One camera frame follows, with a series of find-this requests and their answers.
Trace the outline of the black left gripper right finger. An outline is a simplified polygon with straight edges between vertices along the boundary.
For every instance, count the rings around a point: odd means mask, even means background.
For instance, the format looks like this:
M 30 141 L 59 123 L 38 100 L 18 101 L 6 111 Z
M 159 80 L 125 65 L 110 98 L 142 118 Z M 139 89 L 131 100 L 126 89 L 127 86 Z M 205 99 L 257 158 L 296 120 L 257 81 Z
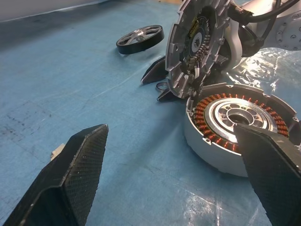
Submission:
M 234 134 L 272 226 L 301 226 L 301 150 L 288 138 L 254 126 L 237 124 Z

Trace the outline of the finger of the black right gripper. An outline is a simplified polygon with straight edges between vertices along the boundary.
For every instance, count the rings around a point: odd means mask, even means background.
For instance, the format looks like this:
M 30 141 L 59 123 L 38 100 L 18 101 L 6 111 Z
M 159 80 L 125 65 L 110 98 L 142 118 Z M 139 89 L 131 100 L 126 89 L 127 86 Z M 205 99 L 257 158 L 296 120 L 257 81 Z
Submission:
M 154 61 L 141 79 L 141 84 L 149 84 L 161 81 L 166 78 L 168 71 L 166 70 L 166 57 L 163 56 Z
M 170 91 L 169 88 L 164 90 L 157 88 L 157 91 L 159 92 L 159 96 L 157 97 L 158 102 L 169 102 L 176 99 L 176 96 Z

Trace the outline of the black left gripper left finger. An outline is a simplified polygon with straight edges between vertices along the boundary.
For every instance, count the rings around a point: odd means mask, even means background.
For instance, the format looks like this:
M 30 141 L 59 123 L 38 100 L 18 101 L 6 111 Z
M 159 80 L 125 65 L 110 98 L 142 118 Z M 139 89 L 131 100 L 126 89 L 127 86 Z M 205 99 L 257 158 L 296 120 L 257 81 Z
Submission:
M 38 174 L 3 226 L 85 226 L 102 170 L 109 127 L 70 137 Z

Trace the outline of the spoked silver rotor black rim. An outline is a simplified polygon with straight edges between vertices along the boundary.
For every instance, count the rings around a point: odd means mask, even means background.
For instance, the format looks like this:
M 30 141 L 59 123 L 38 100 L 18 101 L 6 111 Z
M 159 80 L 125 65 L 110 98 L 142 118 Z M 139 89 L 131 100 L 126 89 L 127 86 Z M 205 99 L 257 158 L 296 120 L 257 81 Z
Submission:
M 164 37 L 164 30 L 161 25 L 149 25 L 124 35 L 117 40 L 116 47 L 120 54 L 135 54 L 154 47 Z

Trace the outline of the silver motor lid with circuit board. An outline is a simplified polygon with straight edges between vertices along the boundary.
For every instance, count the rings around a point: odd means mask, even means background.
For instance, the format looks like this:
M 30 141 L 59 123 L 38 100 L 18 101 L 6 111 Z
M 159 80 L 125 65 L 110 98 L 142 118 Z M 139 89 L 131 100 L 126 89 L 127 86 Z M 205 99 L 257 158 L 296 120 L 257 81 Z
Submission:
M 166 47 L 167 83 L 181 99 L 199 92 L 219 62 L 231 0 L 183 0 Z

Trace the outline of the white motor housing copper windings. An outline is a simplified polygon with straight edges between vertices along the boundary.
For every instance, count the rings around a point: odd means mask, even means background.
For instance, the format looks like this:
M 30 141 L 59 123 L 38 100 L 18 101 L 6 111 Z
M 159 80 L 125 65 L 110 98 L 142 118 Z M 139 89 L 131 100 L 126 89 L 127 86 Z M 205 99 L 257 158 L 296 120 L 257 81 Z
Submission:
M 254 126 L 278 133 L 301 145 L 297 112 L 262 89 L 220 83 L 204 86 L 186 103 L 184 134 L 187 144 L 206 163 L 223 173 L 247 177 L 234 125 Z

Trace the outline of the small white block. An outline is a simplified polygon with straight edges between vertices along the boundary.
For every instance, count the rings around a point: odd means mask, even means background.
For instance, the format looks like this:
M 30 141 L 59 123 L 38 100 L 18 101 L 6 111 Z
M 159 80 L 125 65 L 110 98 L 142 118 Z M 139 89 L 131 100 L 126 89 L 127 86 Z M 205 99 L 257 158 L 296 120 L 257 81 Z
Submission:
M 54 158 L 56 158 L 61 151 L 64 149 L 65 144 L 60 144 L 54 151 L 52 151 L 51 156 L 50 156 L 50 160 L 52 161 Z

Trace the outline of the clear crinkled plastic film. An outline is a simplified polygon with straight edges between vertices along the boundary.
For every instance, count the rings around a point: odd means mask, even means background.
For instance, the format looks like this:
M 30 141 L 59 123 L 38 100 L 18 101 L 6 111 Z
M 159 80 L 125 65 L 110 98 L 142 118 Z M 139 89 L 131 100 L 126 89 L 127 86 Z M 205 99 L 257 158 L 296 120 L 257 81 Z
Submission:
M 301 51 L 265 48 L 252 57 L 243 58 L 228 72 L 236 84 L 245 84 L 280 98 L 301 97 Z

